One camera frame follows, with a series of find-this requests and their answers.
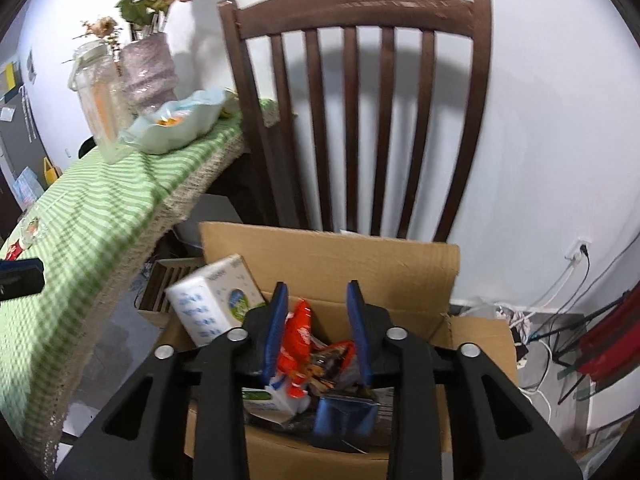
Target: wooden chair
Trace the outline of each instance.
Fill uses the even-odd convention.
[[[418,112],[409,177],[398,227],[405,238],[414,211],[422,158],[427,141],[433,87],[435,33],[466,36],[473,41],[472,69],[465,124],[449,193],[434,241],[446,241],[462,200],[478,144],[488,83],[492,40],[492,0],[266,0],[239,9],[234,0],[218,4],[240,107],[244,134],[252,161],[260,175],[260,202],[267,224],[282,224],[281,202],[289,200],[299,227],[309,228],[300,187],[299,166],[294,152],[294,126],[282,35],[304,32],[306,65],[313,125],[318,191],[322,228],[334,230],[330,196],[329,160],[324,108],[324,83],[318,29],[341,27],[344,35],[344,113],[346,122],[346,218],[347,229],[357,231],[358,217],[358,29],[382,29],[380,54],[380,108],[378,110],[378,148],[370,233],[380,235],[386,168],[388,165],[392,101],[395,76],[396,27],[417,28],[422,32],[422,53],[418,83]],[[271,40],[274,86],[280,106],[282,139],[290,155],[275,153],[277,147],[262,121],[254,70],[247,40],[268,36]],[[278,179],[284,162],[291,182]]]

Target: power outlet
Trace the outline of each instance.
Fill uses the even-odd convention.
[[[573,260],[575,263],[580,262],[584,258],[584,254],[582,254],[582,251],[580,250],[582,245],[586,245],[587,250],[589,250],[591,247],[591,240],[586,237],[578,238],[564,254],[564,257],[567,260]]]

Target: door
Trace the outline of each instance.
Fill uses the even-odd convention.
[[[44,150],[38,130],[33,123],[33,131],[27,129],[27,123],[22,108],[21,92],[14,96],[7,104],[0,105],[13,109],[11,121],[0,121],[0,137],[2,150],[14,178],[18,178],[22,170],[29,166],[38,177],[42,189],[47,189],[44,179]]]
[[[0,171],[0,238],[7,240],[21,214],[22,209],[15,201],[14,194]]]

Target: blue gripper pad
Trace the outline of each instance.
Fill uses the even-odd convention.
[[[356,355],[358,356],[358,366],[360,367],[360,377],[364,386],[371,386],[373,372],[371,369],[371,359],[369,351],[369,341],[367,340],[367,331],[364,327],[362,319],[364,307],[364,299],[360,291],[360,285],[357,280],[349,282],[347,285],[347,314],[351,325],[351,333],[353,334],[353,343],[356,347]]]
[[[273,313],[271,315],[269,332],[267,333],[264,343],[264,363],[262,366],[262,382],[264,384],[269,384],[271,378],[276,374],[276,364],[282,344],[284,323],[287,319],[287,312],[289,311],[289,289],[286,283],[278,282],[273,291],[269,306],[273,309]]]

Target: blue object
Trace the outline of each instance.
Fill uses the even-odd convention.
[[[273,307],[273,316],[269,333],[264,343],[264,363],[262,366],[262,383],[267,385],[271,378],[276,375],[276,364],[280,354],[282,344],[282,334],[284,333],[284,323],[287,320],[289,311],[289,289],[286,283],[279,283],[273,293],[269,304]]]
[[[210,132],[231,95],[231,92],[215,88],[198,90],[182,101],[169,101],[157,112],[138,117],[128,130],[118,134],[118,142],[152,155],[183,148]],[[158,124],[171,118],[180,121]]]
[[[38,182],[38,177],[28,166],[22,170],[22,173],[15,179],[12,186],[24,208],[31,207],[44,194],[44,190]]]
[[[365,453],[378,414],[378,403],[365,397],[325,394],[318,403],[312,446]]]
[[[356,347],[358,356],[358,367],[360,368],[360,377],[364,386],[371,386],[373,372],[371,370],[371,362],[369,355],[369,344],[360,317],[358,309],[358,297],[360,291],[357,288],[357,282],[349,282],[347,285],[347,314],[349,316],[349,324],[351,325],[351,333],[353,333],[353,344]]]
[[[39,294],[44,285],[44,264],[39,258],[0,260],[0,301]]]

